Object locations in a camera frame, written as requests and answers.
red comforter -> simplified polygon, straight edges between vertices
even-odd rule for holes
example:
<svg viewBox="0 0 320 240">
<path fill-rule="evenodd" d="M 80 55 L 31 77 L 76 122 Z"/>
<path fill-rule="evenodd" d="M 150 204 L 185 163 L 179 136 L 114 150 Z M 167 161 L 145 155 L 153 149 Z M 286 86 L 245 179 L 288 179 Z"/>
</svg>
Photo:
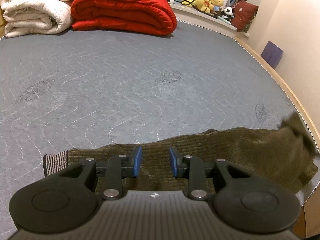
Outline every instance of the red comforter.
<svg viewBox="0 0 320 240">
<path fill-rule="evenodd" d="M 114 29 L 168 35 L 177 19 L 166 0 L 74 0 L 74 30 Z"/>
</svg>

wall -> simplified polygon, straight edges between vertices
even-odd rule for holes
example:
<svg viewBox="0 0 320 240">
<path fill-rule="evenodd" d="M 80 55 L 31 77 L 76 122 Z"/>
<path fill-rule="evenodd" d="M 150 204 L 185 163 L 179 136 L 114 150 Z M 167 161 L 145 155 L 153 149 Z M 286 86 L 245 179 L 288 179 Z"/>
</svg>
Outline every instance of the wall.
<svg viewBox="0 0 320 240">
<path fill-rule="evenodd" d="M 261 11 L 252 24 L 253 29 L 249 30 L 250 38 L 247 41 L 258 54 L 269 40 L 284 51 L 276 71 L 301 101 L 318 130 L 320 130 L 319 5 L 320 0 L 261 0 L 259 8 Z"/>
</svg>

gray bed sheet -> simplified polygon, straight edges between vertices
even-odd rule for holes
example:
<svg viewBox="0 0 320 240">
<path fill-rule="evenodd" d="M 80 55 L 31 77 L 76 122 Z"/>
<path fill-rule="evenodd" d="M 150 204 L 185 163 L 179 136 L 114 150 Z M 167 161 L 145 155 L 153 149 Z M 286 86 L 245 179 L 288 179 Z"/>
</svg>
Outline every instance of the gray bed sheet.
<svg viewBox="0 0 320 240">
<path fill-rule="evenodd" d="M 42 157 L 209 128 L 277 129 L 295 111 L 236 41 L 179 22 L 172 35 L 67 31 L 0 40 L 0 239 Z M 315 163 L 320 167 L 320 159 Z M 297 196 L 303 203 L 319 173 Z"/>
</svg>

purple book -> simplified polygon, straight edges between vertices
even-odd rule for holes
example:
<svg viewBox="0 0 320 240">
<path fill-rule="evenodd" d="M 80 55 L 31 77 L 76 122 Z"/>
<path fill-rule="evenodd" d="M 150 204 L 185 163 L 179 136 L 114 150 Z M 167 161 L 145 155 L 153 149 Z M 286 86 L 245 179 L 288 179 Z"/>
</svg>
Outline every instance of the purple book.
<svg viewBox="0 0 320 240">
<path fill-rule="evenodd" d="M 261 57 L 268 62 L 268 64 L 275 69 L 281 60 L 283 51 L 273 44 L 271 41 L 268 41 L 266 47 L 264 48 Z"/>
</svg>

